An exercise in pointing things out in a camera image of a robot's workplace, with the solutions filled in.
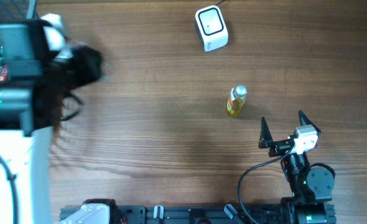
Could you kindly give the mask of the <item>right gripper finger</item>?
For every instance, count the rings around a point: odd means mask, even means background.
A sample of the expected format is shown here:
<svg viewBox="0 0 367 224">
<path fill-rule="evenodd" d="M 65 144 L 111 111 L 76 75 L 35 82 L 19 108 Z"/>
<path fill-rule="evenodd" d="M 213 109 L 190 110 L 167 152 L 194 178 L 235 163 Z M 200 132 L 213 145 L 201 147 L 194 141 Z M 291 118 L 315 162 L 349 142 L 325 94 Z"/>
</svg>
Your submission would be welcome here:
<svg viewBox="0 0 367 224">
<path fill-rule="evenodd" d="M 271 132 L 269 130 L 269 126 L 267 125 L 267 121 L 263 116 L 261 118 L 261 132 L 259 137 L 259 145 L 260 149 L 270 148 L 273 144 L 273 138 L 271 136 Z"/>
<path fill-rule="evenodd" d="M 313 122 L 311 122 L 311 120 L 308 119 L 302 110 L 299 110 L 298 114 L 301 126 L 312 125 L 315 128 L 317 134 L 321 134 L 321 130 Z"/>
</svg>

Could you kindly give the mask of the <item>yellow oil bottle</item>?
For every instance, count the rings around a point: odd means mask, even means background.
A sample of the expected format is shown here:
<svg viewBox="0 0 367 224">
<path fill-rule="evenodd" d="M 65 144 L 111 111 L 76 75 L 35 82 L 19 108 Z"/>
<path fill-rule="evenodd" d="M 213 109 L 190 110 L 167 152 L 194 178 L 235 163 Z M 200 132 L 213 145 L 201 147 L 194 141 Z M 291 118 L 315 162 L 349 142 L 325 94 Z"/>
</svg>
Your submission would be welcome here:
<svg viewBox="0 0 367 224">
<path fill-rule="evenodd" d="M 226 104 L 226 110 L 229 116 L 236 117 L 239 115 L 247 95 L 247 88 L 244 85 L 238 85 L 231 89 L 230 97 Z"/>
</svg>

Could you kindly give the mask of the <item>red stick sachet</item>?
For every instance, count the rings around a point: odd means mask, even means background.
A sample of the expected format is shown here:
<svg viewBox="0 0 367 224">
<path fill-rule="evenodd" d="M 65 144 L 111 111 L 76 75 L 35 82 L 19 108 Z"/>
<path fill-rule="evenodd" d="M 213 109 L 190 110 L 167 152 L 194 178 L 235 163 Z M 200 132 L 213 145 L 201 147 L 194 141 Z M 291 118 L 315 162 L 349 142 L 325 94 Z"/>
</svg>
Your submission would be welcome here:
<svg viewBox="0 0 367 224">
<path fill-rule="evenodd" d="M 0 82 L 6 82 L 9 79 L 9 71 L 5 65 L 0 67 Z"/>
</svg>

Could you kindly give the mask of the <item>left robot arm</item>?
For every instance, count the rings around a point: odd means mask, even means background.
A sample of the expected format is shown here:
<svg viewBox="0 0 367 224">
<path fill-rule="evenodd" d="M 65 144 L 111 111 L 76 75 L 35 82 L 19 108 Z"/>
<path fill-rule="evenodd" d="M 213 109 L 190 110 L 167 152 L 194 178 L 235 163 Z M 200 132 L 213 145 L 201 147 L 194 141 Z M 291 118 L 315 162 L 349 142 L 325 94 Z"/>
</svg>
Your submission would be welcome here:
<svg viewBox="0 0 367 224">
<path fill-rule="evenodd" d="M 103 57 L 72 41 L 60 16 L 0 23 L 0 223 L 51 223 L 49 151 L 63 101 L 98 81 Z"/>
</svg>

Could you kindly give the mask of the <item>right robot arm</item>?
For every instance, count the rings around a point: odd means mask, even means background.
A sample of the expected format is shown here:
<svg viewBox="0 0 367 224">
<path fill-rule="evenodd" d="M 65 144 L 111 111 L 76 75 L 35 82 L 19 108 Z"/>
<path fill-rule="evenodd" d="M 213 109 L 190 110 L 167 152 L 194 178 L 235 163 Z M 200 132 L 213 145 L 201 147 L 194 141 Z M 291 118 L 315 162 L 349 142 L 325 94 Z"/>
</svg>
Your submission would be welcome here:
<svg viewBox="0 0 367 224">
<path fill-rule="evenodd" d="M 335 171 L 323 163 L 311 164 L 306 152 L 317 147 L 321 130 L 299 111 L 300 126 L 285 140 L 275 141 L 265 118 L 261 118 L 259 148 L 280 164 L 292 192 L 281 199 L 279 221 L 296 224 L 336 223 L 335 208 L 329 204 L 335 186 Z"/>
</svg>

